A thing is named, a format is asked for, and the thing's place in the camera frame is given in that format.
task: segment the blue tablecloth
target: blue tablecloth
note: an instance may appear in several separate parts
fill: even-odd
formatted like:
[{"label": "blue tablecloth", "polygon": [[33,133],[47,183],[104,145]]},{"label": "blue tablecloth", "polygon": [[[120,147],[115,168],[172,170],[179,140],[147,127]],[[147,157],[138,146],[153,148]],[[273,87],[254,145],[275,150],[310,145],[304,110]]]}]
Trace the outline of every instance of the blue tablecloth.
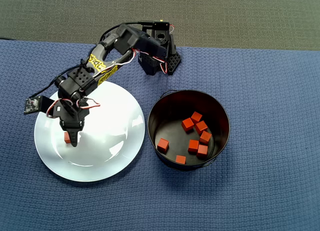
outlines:
[{"label": "blue tablecloth", "polygon": [[146,119],[169,89],[204,91],[229,115],[227,147],[208,167],[181,172],[157,158],[146,134],[126,169],[77,183],[40,160],[37,115],[23,115],[24,99],[92,46],[0,41],[0,230],[319,230],[319,51],[180,47],[173,76],[147,76],[133,61],[109,81]]}]

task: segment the black bracket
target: black bracket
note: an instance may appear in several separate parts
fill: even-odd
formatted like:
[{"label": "black bracket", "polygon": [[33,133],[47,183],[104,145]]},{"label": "black bracket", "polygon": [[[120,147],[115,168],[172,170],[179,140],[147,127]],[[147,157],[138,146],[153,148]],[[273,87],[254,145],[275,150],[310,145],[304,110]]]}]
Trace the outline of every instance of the black bracket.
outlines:
[{"label": "black bracket", "polygon": [[[152,25],[143,25],[142,31],[152,30],[151,37],[167,50],[164,61],[167,63],[168,75],[173,75],[181,63],[181,56],[177,52],[174,36],[170,34],[169,28],[169,22],[155,21]],[[140,53],[138,62],[147,75],[155,75],[156,72],[161,71],[160,62],[147,54]]]}]

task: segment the bowl handle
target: bowl handle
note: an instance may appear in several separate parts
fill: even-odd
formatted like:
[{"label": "bowl handle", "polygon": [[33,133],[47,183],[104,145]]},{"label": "bowl handle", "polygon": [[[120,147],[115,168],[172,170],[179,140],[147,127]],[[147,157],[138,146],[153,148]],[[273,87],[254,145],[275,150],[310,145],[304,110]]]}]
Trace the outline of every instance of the bowl handle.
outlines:
[{"label": "bowl handle", "polygon": [[163,97],[163,96],[165,96],[167,93],[169,93],[169,92],[177,92],[178,90],[175,90],[175,89],[169,89],[168,91],[165,91],[162,95],[161,95],[161,97],[160,97],[160,99]]}]

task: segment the robotic arm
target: robotic arm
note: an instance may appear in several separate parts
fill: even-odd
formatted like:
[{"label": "robotic arm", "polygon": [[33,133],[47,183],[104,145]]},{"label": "robotic arm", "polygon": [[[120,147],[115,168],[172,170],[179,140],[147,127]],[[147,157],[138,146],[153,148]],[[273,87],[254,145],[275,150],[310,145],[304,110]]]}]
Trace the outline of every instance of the robotic arm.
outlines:
[{"label": "robotic arm", "polygon": [[[181,57],[176,51],[173,35],[168,22],[143,21],[142,31],[127,24],[121,24],[115,33],[103,35],[101,41],[89,52],[81,64],[58,75],[53,83],[58,88],[58,100],[52,100],[38,93],[25,100],[24,114],[46,113],[48,118],[60,118],[62,130],[68,132],[73,147],[78,144],[78,132],[85,125],[89,109],[87,96],[113,75],[123,65],[130,63],[139,54],[139,63],[147,75],[162,70],[172,75]],[[146,31],[152,30],[151,36]],[[122,56],[113,61],[105,61],[112,49]]]}]

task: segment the red cube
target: red cube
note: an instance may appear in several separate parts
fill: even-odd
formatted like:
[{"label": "red cube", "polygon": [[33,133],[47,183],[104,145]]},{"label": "red cube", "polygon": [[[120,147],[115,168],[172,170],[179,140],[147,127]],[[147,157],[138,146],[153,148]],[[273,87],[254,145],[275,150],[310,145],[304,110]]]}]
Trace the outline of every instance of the red cube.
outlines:
[{"label": "red cube", "polygon": [[169,148],[169,141],[163,138],[160,138],[156,148],[158,149],[159,152],[166,154]]},{"label": "red cube", "polygon": [[187,118],[182,121],[182,128],[186,132],[188,132],[194,128],[194,123],[192,122],[191,118]]},{"label": "red cube", "polygon": [[175,158],[175,162],[185,165],[186,164],[186,156],[177,155]]},{"label": "red cube", "polygon": [[196,156],[203,159],[207,157],[207,154],[208,154],[208,146],[199,144],[198,153],[196,154]]},{"label": "red cube", "polygon": [[199,135],[201,135],[203,131],[206,131],[207,128],[208,128],[208,126],[206,125],[205,121],[198,122],[195,125],[195,130],[197,131],[197,133]]},{"label": "red cube", "polygon": [[70,144],[71,143],[68,132],[64,132],[64,141],[65,141],[66,144]]},{"label": "red cube", "polygon": [[212,134],[206,131],[203,131],[203,133],[201,134],[201,137],[199,139],[200,143],[207,145],[210,141]]},{"label": "red cube", "polygon": [[198,112],[194,112],[191,116],[191,120],[194,124],[197,124],[200,122],[202,118],[202,114],[198,113]]},{"label": "red cube", "polygon": [[198,140],[190,139],[189,148],[188,148],[189,153],[196,155],[197,152],[198,152],[198,146],[199,146],[199,141]]}]

